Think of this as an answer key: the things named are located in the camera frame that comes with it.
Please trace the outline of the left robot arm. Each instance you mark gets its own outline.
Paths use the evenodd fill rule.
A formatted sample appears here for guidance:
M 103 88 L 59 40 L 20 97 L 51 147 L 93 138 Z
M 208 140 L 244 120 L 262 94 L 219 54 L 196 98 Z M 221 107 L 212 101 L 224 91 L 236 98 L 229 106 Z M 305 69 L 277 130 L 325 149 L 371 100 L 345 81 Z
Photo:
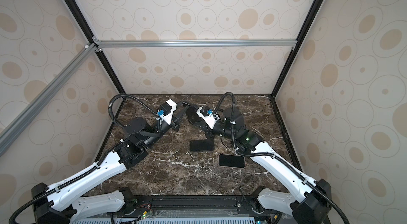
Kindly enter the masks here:
M 37 224 L 70 224 L 101 213 L 132 214 L 137 205 L 129 188 L 111 193 L 84 197 L 94 187 L 126 170 L 147 157 L 147 149 L 158 142 L 170 129 L 179 130 L 189 105 L 168 100 L 160 106 L 156 122 L 149 125 L 137 117 L 122 125 L 125 139 L 109 149 L 98 161 L 71 177 L 50 186 L 32 188 L 37 201 L 32 205 Z

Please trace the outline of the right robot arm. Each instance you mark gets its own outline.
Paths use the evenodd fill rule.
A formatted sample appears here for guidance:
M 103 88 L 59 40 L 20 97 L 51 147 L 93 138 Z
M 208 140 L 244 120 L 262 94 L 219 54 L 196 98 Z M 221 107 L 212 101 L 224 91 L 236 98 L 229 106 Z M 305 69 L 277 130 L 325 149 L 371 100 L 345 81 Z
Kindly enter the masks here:
M 260 210 L 276 210 L 292 216 L 299 224 L 321 224 L 331 210 L 330 185 L 307 176 L 276 153 L 257 133 L 247 128 L 238 109 L 227 108 L 222 116 L 214 114 L 207 106 L 198 107 L 189 114 L 190 123 L 205 131 L 212 139 L 227 138 L 243 157 L 249 157 L 281 182 L 287 193 L 262 189 L 257 202 Z

